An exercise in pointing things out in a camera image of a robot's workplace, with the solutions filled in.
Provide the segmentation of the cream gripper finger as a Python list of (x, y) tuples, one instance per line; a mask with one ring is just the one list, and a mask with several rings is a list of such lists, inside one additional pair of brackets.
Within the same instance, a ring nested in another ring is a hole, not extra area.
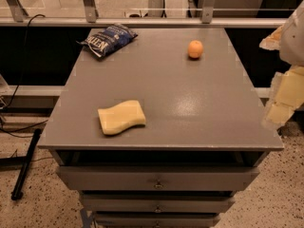
[(262, 125), (277, 130), (304, 104), (304, 66), (291, 66), (285, 73), (277, 72), (271, 82), (269, 100), (265, 105)]
[(280, 50), (281, 33), (283, 27), (278, 27), (270, 35), (265, 37), (259, 44), (259, 46), (266, 50)]

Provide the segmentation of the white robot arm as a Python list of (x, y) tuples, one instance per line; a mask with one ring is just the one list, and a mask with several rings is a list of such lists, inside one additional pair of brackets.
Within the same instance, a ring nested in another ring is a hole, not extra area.
[(259, 46), (278, 50), (279, 58), (291, 65), (285, 73), (275, 74), (265, 106), (262, 124), (277, 130), (304, 105), (304, 1)]

